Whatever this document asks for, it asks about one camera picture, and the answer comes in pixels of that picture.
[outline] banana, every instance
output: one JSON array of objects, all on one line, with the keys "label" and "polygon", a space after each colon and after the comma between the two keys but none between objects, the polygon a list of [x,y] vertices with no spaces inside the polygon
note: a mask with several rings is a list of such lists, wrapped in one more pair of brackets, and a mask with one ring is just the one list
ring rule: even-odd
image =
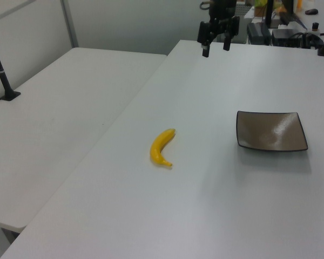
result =
[{"label": "banana", "polygon": [[161,134],[157,136],[155,141],[152,143],[150,148],[150,157],[159,165],[165,165],[165,166],[172,166],[172,163],[168,162],[164,159],[164,157],[161,155],[161,151],[164,148],[164,146],[175,136],[175,129],[170,128],[165,131],[163,131]]}]

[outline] electronic equipment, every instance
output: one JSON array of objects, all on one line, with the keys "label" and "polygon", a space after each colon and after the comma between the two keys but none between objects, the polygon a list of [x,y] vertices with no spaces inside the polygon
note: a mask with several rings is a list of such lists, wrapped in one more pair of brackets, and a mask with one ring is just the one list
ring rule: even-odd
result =
[{"label": "electronic equipment", "polygon": [[237,0],[212,0],[201,2],[202,10],[209,10],[210,21],[201,22],[199,26],[197,42],[201,43],[203,48],[202,55],[209,56],[210,44],[218,34],[225,34],[224,50],[231,47],[232,38],[239,32],[239,16],[235,16],[235,7]]},{"label": "electronic equipment", "polygon": [[303,33],[294,29],[274,29],[272,44],[277,47],[300,47],[302,35]]},{"label": "electronic equipment", "polygon": [[247,26],[249,43],[252,45],[270,45],[271,34],[265,23],[250,23]]}]

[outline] white table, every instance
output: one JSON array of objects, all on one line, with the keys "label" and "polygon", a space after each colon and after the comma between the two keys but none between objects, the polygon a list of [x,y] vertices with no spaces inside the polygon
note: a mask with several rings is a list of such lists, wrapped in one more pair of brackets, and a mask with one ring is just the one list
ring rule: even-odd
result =
[{"label": "white table", "polygon": [[0,101],[0,227],[23,230],[164,59],[73,49]]},{"label": "white table", "polygon": [[[239,147],[238,110],[298,112],[309,150]],[[149,149],[170,127],[168,170]],[[11,258],[324,258],[324,57],[179,42]]]}]

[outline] robotic arm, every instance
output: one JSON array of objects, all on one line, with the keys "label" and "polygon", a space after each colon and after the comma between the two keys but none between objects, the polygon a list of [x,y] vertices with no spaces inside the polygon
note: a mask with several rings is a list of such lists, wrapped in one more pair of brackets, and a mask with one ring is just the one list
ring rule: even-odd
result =
[{"label": "robotic arm", "polygon": [[234,16],[237,0],[212,0],[202,2],[200,8],[209,10],[210,21],[201,22],[199,26],[197,42],[201,43],[203,56],[209,57],[210,44],[218,34],[225,34],[223,49],[228,51],[231,47],[231,40],[239,33],[239,16]]}]

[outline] square plate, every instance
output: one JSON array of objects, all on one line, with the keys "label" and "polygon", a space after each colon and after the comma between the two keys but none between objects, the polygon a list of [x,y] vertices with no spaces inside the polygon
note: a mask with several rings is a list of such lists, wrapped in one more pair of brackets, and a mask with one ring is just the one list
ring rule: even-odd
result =
[{"label": "square plate", "polygon": [[308,150],[306,137],[297,112],[238,111],[237,140],[240,147],[263,151]]}]

